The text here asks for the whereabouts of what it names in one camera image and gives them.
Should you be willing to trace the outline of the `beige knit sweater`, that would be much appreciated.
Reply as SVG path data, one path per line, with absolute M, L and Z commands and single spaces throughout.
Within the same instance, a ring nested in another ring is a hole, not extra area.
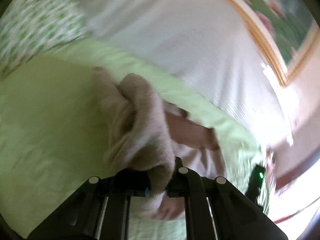
M 134 211 L 149 219 L 182 220 L 183 199 L 165 192 L 175 158 L 203 177 L 225 176 L 215 130 L 191 121 L 187 111 L 163 101 L 140 75 L 130 73 L 115 83 L 104 68 L 96 67 L 92 76 L 109 130 L 105 161 L 113 172 L 130 167 L 149 174 L 151 191 L 132 201 Z

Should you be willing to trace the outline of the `green white patterned pillow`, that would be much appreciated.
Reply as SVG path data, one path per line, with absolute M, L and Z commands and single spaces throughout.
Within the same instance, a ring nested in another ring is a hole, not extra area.
M 13 1 L 1 17 L 1 79 L 38 53 L 86 34 L 79 0 Z

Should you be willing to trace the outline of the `light green bed sheet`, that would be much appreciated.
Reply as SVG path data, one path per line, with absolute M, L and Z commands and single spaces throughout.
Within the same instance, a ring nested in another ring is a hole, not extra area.
M 169 73 L 86 38 L 40 53 L 1 82 L 1 214 L 27 237 L 91 176 L 104 178 L 108 131 L 91 69 L 141 75 L 167 102 L 216 130 L 228 180 L 245 192 L 265 152 L 239 123 Z

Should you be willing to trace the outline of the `gold framed wall picture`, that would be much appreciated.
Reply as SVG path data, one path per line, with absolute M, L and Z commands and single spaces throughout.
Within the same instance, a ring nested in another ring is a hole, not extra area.
M 303 0 L 226 0 L 286 87 L 319 44 L 319 25 Z

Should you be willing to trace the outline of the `white striped duvet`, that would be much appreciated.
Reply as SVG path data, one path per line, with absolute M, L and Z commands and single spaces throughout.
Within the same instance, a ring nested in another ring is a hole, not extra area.
M 225 0 L 80 0 L 88 30 L 186 85 L 275 144 L 291 129 L 264 62 Z

